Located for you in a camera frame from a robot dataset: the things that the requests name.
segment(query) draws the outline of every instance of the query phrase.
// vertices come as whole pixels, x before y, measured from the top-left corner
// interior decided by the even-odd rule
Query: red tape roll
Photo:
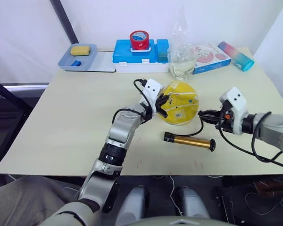
[[[145,31],[134,31],[130,34],[132,48],[135,50],[149,48],[149,34]]]

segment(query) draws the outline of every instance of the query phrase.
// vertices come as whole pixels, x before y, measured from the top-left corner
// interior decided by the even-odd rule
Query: floor
[[[0,143],[4,139],[13,120],[0,120]],[[283,226],[283,208],[278,205],[273,211],[266,215],[258,215],[250,211],[244,200],[248,192],[256,192],[251,185],[235,186],[232,188],[222,187],[222,178],[209,178],[206,176],[173,176],[175,187],[188,186],[194,189],[203,199],[212,219],[223,220],[224,213],[216,201],[216,190],[221,189],[224,194],[230,196],[232,200],[232,210],[237,225],[246,226]],[[169,198],[173,184],[170,177],[155,179],[148,177],[120,177],[120,190],[113,210],[108,214],[103,214],[102,225],[114,225],[118,210],[127,194],[135,186],[144,185],[150,192],[150,205],[146,210],[145,217],[171,216],[175,214],[175,208]],[[250,195],[248,202],[250,206],[258,212],[268,211],[283,197],[278,195],[272,198],[263,198],[257,195]]]

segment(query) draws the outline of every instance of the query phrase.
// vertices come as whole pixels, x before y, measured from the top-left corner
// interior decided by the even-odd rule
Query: table
[[[251,56],[248,48],[240,51]],[[167,85],[169,73],[91,73],[60,70],[0,163],[0,173],[21,175],[86,176],[99,156],[114,112],[137,103],[141,95],[133,86],[137,78],[153,78]],[[219,97],[237,86],[248,101],[250,113],[283,114],[283,99],[260,66],[247,72],[230,65],[194,75],[200,110],[219,110]],[[206,124],[196,137],[213,138],[216,150],[163,141],[165,131],[191,133],[200,128],[195,117],[186,126],[172,126],[156,115],[135,132],[123,164],[122,175],[258,175],[283,174],[283,168],[259,162],[234,149],[214,125]],[[250,150],[251,135],[226,133],[236,145]],[[256,141],[259,154],[272,157],[273,146]],[[278,159],[283,163],[283,155]]]

